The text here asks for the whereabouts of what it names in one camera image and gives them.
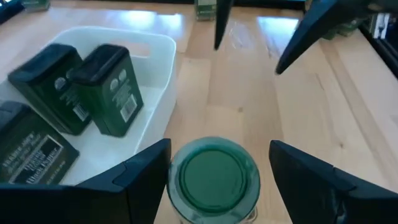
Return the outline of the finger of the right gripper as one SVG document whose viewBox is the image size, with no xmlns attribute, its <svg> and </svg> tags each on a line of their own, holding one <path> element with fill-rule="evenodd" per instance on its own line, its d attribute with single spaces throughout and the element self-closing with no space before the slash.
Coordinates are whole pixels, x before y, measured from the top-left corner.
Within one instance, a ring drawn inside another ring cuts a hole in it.
<svg viewBox="0 0 398 224">
<path fill-rule="evenodd" d="M 234 0 L 217 0 L 214 50 L 218 50 L 228 24 Z"/>
<path fill-rule="evenodd" d="M 314 2 L 297 26 L 275 68 L 277 75 L 282 74 L 309 47 L 321 39 L 330 30 L 364 17 L 369 12 L 368 4 L 372 0 L 319 0 Z"/>
</svg>

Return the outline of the white plastic bin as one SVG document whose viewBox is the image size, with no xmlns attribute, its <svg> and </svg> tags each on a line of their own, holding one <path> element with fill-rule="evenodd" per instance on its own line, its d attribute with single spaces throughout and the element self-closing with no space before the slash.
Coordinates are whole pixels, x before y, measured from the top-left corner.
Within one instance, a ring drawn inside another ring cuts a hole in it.
<svg viewBox="0 0 398 224">
<path fill-rule="evenodd" d="M 137 84 L 144 101 L 126 135 L 118 138 L 101 134 L 94 123 L 78 136 L 64 134 L 64 138 L 80 155 L 61 180 L 62 185 L 77 185 L 143 151 L 162 139 L 176 103 L 175 56 L 176 43 L 166 35 L 78 26 L 53 36 L 33 51 L 23 51 L 12 65 L 0 67 L 0 100 L 27 103 L 7 80 L 7 75 L 28 62 L 50 44 L 65 44 L 76 48 L 81 58 L 87 57 L 101 44 L 146 46 L 149 54 L 139 55 L 130 50 Z"/>
</svg>

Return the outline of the green black pepper tin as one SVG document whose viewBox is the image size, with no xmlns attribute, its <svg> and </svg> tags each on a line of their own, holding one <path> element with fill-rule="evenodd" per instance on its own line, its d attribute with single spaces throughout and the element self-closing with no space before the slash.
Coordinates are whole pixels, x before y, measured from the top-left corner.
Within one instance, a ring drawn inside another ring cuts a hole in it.
<svg viewBox="0 0 398 224">
<path fill-rule="evenodd" d="M 50 44 L 7 79 L 57 131 L 77 136 L 91 121 L 70 81 L 70 72 L 81 63 L 73 46 Z"/>
<path fill-rule="evenodd" d="M 97 46 L 71 71 L 70 81 L 101 134 L 125 136 L 144 106 L 126 47 Z"/>
<path fill-rule="evenodd" d="M 59 184 L 79 155 L 30 106 L 0 100 L 0 182 Z"/>
</svg>

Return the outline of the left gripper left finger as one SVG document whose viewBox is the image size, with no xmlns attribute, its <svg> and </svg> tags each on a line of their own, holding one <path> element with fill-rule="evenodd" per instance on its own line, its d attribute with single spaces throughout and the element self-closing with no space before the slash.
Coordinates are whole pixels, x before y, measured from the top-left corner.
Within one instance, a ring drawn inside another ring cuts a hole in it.
<svg viewBox="0 0 398 224">
<path fill-rule="evenodd" d="M 168 180 L 163 138 L 78 184 L 0 184 L 0 224 L 153 224 Z"/>
</svg>

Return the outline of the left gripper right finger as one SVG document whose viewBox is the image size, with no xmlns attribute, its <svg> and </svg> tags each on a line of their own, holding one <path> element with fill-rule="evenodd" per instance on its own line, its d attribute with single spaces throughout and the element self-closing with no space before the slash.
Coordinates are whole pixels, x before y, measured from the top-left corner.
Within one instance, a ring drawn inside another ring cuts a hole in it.
<svg viewBox="0 0 398 224">
<path fill-rule="evenodd" d="M 280 140 L 269 160 L 293 224 L 398 224 L 398 193 Z"/>
</svg>

